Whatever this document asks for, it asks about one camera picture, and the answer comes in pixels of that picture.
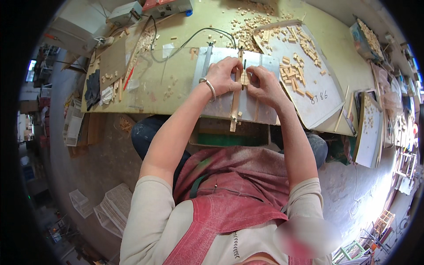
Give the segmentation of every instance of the concrete floor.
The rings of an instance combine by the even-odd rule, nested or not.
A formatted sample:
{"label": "concrete floor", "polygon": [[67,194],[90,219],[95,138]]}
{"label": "concrete floor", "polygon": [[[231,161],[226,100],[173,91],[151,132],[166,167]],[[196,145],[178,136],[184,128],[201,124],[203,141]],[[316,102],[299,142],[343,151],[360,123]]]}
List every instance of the concrete floor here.
{"label": "concrete floor", "polygon": [[[65,52],[62,50],[57,60],[63,60]],[[85,75],[71,70],[61,72],[60,68],[61,64],[56,63],[50,79],[53,84],[51,148],[50,156],[45,154],[45,159],[51,163],[51,167],[46,167],[50,190],[60,210],[69,214],[86,240],[110,259],[119,252],[121,239],[103,229],[94,214],[83,219],[74,210],[68,193],[79,189],[92,206],[96,206],[102,201],[105,192],[122,182],[133,191],[142,160],[135,152],[131,139],[123,137],[114,127],[115,114],[108,114],[104,141],[90,146],[87,155],[70,159],[62,139],[63,104],[72,91],[82,90]],[[144,116],[131,117],[137,121]],[[392,149],[383,151],[377,169],[358,165],[356,171],[353,165],[332,162],[318,171],[324,197],[324,217],[340,229],[342,245],[352,242],[360,234],[361,228],[368,227],[380,215],[391,186],[393,162]],[[119,255],[113,259],[116,264],[118,261]]]}

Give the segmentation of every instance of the woman's left hand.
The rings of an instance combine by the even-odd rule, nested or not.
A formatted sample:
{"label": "woman's left hand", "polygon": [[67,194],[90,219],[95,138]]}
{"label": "woman's left hand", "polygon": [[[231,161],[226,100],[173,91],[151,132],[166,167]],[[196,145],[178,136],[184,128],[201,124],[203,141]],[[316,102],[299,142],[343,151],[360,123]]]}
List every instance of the woman's left hand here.
{"label": "woman's left hand", "polygon": [[225,57],[218,63],[212,63],[209,66],[206,79],[215,89],[217,96],[227,93],[228,91],[241,90],[241,83],[234,82],[231,79],[231,73],[235,73],[237,68],[243,70],[243,65],[236,57]]}

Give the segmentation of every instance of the red apron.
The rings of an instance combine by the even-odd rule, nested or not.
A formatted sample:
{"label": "red apron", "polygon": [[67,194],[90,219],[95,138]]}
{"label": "red apron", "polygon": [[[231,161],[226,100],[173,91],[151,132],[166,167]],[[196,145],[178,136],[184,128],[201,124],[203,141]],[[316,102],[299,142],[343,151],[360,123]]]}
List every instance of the red apron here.
{"label": "red apron", "polygon": [[[200,265],[217,234],[272,219],[287,221],[281,212],[289,194],[286,175],[284,155],[264,148],[231,146],[191,156],[180,172],[174,200],[176,205],[193,202],[193,222],[164,264]],[[312,260],[289,257],[289,264],[311,265]]]}

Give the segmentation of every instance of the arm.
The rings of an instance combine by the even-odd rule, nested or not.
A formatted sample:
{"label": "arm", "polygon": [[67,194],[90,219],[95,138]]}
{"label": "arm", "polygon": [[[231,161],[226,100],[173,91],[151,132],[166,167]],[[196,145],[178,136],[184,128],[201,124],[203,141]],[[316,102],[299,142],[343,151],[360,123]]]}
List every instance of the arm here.
{"label": "arm", "polygon": [[[231,72],[243,69],[237,58],[226,57],[211,64],[206,79],[212,84],[217,96],[241,89],[241,84],[231,79]],[[183,155],[188,139],[203,108],[212,98],[212,91],[204,82],[200,83],[187,100],[162,125],[153,138],[144,158],[139,178],[158,176],[173,185],[173,175]]]}
{"label": "arm", "polygon": [[251,84],[247,86],[248,93],[274,108],[280,119],[289,189],[292,190],[306,179],[317,178],[312,148],[297,118],[294,105],[282,90],[278,79],[263,66],[250,66],[246,71],[253,74],[251,83],[259,81],[258,87]]}

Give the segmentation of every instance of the black glove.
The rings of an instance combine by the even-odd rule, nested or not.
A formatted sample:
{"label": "black glove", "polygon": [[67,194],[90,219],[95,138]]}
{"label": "black glove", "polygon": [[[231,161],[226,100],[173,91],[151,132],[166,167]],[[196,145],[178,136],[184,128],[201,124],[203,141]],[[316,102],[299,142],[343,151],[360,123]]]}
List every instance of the black glove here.
{"label": "black glove", "polygon": [[85,92],[87,111],[100,101],[100,69],[97,69],[87,79],[87,91]]}

